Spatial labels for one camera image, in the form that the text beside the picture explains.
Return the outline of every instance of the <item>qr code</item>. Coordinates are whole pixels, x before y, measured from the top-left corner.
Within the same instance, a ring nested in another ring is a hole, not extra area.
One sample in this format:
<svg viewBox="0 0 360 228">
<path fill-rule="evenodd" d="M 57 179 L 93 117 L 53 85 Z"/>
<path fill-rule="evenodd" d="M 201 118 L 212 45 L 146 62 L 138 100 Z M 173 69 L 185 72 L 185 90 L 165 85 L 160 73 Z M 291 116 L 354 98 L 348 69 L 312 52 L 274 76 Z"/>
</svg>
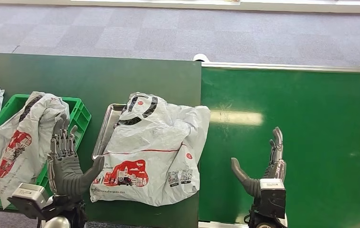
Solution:
<svg viewBox="0 0 360 228">
<path fill-rule="evenodd" d="M 191 179 L 192 179 L 191 169 L 181 171 L 180 181 L 190 181 Z"/>
<path fill-rule="evenodd" d="M 169 172 L 169 184 L 178 183 L 179 177 L 178 177 L 179 171 L 172 171 Z"/>
</svg>

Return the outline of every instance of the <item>dark green tabletop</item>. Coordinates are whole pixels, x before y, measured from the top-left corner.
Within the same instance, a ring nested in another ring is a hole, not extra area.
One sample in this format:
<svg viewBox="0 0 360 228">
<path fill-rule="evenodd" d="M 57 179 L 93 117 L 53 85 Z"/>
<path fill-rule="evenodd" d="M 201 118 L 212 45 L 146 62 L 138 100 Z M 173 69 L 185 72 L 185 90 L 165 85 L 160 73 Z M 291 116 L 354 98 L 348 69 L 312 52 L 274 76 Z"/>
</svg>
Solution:
<svg viewBox="0 0 360 228">
<path fill-rule="evenodd" d="M 4 101 L 32 91 L 79 97 L 92 120 L 78 150 L 83 170 L 111 103 L 126 103 L 133 92 L 151 93 L 179 105 L 200 104 L 201 64 L 187 61 L 0 54 Z M 175 205 L 153 207 L 131 201 L 89 202 L 90 220 L 149 227 L 197 227 L 198 194 Z"/>
<path fill-rule="evenodd" d="M 201 74 L 202 82 L 190 81 Z M 200 220 L 243 223 L 252 198 L 231 173 L 230 157 L 239 158 L 252 177 L 261 177 L 271 130 L 279 126 L 284 133 L 290 227 L 360 227 L 360 73 L 0 55 L 0 86 L 6 89 L 6 99 L 33 90 L 82 98 L 93 115 L 78 151 L 89 154 L 81 158 L 84 169 L 91 164 L 107 105 L 125 102 L 130 92 L 155 93 L 177 104 L 201 102 L 211 109 L 199 196 L 160 208 L 100 201 L 87 206 L 92 220 L 196 227 L 198 210 Z M 181 94 L 185 88 L 201 88 L 201 96 Z"/>
<path fill-rule="evenodd" d="M 243 221 L 252 198 L 230 157 L 260 178 L 279 126 L 289 226 L 360 227 L 360 73 L 203 67 L 201 103 L 214 119 L 200 160 L 200 220 Z"/>
</svg>

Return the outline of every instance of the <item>red printed graphic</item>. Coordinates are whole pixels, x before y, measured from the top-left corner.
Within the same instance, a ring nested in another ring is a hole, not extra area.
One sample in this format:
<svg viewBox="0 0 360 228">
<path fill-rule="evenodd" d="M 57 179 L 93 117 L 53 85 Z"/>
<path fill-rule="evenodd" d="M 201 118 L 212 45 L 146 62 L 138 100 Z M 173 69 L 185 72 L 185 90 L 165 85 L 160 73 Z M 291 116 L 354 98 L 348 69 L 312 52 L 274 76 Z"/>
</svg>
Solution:
<svg viewBox="0 0 360 228">
<path fill-rule="evenodd" d="M 145 160 L 123 161 L 116 165 L 113 172 L 107 172 L 103 178 L 103 184 L 106 186 L 137 186 L 143 187 L 148 183 L 148 174 L 145 171 Z"/>
<path fill-rule="evenodd" d="M 0 178 L 5 177 L 11 171 L 16 159 L 32 143 L 32 136 L 18 130 L 13 134 L 0 164 Z"/>
</svg>

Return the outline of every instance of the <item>gray robotic hand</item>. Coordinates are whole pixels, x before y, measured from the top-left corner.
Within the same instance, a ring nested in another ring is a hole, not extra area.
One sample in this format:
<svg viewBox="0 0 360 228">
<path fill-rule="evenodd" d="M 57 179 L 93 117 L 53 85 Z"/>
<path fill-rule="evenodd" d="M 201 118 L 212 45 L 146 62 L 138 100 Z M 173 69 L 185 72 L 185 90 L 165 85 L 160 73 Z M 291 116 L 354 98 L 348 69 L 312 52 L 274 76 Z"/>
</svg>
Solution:
<svg viewBox="0 0 360 228">
<path fill-rule="evenodd" d="M 68 125 L 69 120 L 64 114 L 54 126 L 50 141 L 51 153 L 47 156 L 48 181 L 54 195 L 81 198 L 102 171 L 104 157 L 96 158 L 93 166 L 83 174 L 76 153 L 77 126 L 68 134 Z"/>
<path fill-rule="evenodd" d="M 275 141 L 270 140 L 271 156 L 268 167 L 266 168 L 262 179 L 281 179 L 284 181 L 286 174 L 286 162 L 282 159 L 284 153 L 283 136 L 279 127 L 276 127 L 272 134 Z M 243 185 L 246 192 L 252 197 L 260 197 L 260 179 L 250 178 L 241 168 L 236 158 L 231 158 L 232 171 Z"/>
</svg>

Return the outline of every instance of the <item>black stripe on bag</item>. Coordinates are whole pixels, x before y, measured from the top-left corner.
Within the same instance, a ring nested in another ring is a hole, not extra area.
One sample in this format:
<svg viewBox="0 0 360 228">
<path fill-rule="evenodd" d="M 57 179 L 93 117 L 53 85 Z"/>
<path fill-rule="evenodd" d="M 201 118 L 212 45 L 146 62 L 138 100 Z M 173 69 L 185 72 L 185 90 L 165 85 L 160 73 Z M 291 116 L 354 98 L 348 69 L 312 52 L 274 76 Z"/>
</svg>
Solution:
<svg viewBox="0 0 360 228">
<path fill-rule="evenodd" d="M 25 117 L 29 114 L 30 112 L 30 109 L 32 108 L 32 106 L 38 102 L 43 96 L 42 95 L 39 95 L 35 98 L 33 98 L 26 106 L 25 106 L 25 109 L 23 110 L 23 113 L 20 115 L 19 117 L 19 123 L 25 119 Z"/>
<path fill-rule="evenodd" d="M 142 116 L 144 118 L 150 116 L 156 109 L 156 107 L 158 106 L 158 98 L 153 96 L 152 97 L 152 102 L 151 105 L 149 106 L 149 108 L 142 114 Z M 129 119 L 129 120 L 119 120 L 118 124 L 122 124 L 122 125 L 134 125 L 137 124 L 141 121 L 141 118 L 139 117 L 134 117 L 133 119 Z"/>
<path fill-rule="evenodd" d="M 138 100 L 138 96 L 135 96 L 135 97 L 133 98 L 133 100 L 131 101 L 131 104 L 130 104 L 130 106 L 128 107 L 128 112 L 129 112 L 129 113 L 133 110 L 133 107 L 134 107 L 134 105 L 135 105 L 135 102 L 137 102 L 137 100 Z"/>
</svg>

